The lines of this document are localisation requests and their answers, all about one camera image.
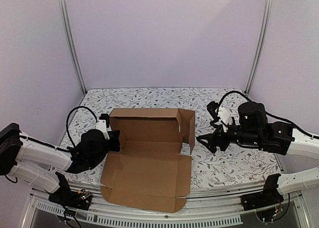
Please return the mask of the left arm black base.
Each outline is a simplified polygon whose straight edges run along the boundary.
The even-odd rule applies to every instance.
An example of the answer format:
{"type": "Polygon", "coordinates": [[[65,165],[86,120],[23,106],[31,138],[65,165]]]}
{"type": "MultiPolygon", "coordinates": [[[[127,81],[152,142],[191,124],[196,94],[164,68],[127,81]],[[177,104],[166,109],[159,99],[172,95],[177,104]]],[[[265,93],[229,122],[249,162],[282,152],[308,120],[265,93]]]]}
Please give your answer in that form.
{"type": "Polygon", "coordinates": [[[48,200],[61,206],[88,211],[92,201],[92,193],[85,189],[72,191],[64,175],[59,172],[55,172],[55,174],[59,180],[59,188],[57,191],[49,193],[48,200]]]}

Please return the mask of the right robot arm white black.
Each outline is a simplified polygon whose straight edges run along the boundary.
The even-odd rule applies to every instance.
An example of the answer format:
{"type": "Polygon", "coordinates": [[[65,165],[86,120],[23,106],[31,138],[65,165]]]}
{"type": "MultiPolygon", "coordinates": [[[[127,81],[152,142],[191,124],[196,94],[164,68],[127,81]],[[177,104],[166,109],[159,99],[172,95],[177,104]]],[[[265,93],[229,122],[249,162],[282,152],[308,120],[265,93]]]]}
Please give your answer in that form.
{"type": "MultiPolygon", "coordinates": [[[[230,144],[241,148],[279,154],[319,158],[319,137],[282,118],[268,123],[262,103],[247,101],[238,107],[239,124],[226,108],[211,102],[207,109],[214,121],[220,121],[211,134],[200,135],[197,141],[211,153],[225,151],[230,144]]],[[[319,184],[319,169],[312,168],[293,174],[272,174],[265,180],[262,191],[243,195],[241,204],[247,208],[282,202],[291,192],[310,189],[319,184]]]]}

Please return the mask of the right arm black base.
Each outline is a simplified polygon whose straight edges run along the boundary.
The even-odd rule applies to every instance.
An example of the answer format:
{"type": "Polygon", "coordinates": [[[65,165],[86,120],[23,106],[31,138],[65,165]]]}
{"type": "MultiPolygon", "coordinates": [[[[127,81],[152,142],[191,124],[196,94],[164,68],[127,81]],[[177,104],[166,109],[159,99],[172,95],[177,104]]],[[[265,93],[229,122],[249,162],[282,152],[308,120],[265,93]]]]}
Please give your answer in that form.
{"type": "Polygon", "coordinates": [[[259,209],[275,205],[284,201],[283,196],[278,192],[278,180],[281,174],[273,174],[267,177],[263,189],[260,192],[242,195],[241,205],[244,211],[259,209]]]}

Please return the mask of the brown cardboard paper box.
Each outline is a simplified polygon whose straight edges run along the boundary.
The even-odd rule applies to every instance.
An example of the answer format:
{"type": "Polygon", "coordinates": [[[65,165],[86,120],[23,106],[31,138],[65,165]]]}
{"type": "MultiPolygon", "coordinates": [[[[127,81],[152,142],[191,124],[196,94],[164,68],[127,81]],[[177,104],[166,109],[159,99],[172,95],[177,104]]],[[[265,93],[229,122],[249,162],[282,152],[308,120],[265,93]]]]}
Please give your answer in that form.
{"type": "Polygon", "coordinates": [[[179,108],[115,108],[111,129],[120,131],[120,150],[109,152],[101,195],[109,203],[175,213],[190,192],[195,112],[179,108]]]}

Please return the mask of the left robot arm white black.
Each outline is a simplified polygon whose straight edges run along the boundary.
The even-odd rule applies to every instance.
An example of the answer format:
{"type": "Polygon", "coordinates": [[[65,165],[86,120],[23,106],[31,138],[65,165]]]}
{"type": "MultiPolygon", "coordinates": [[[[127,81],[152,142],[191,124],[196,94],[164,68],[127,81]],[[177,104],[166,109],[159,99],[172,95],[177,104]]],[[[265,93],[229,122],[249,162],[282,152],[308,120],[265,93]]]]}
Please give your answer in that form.
{"type": "Polygon", "coordinates": [[[0,174],[22,179],[55,195],[63,204],[70,205],[74,194],[63,175],[52,175],[42,165],[78,174],[97,167],[108,152],[119,152],[120,131],[108,131],[102,121],[96,128],[81,135],[74,147],[62,149],[37,140],[11,123],[0,132],[0,174]]]}

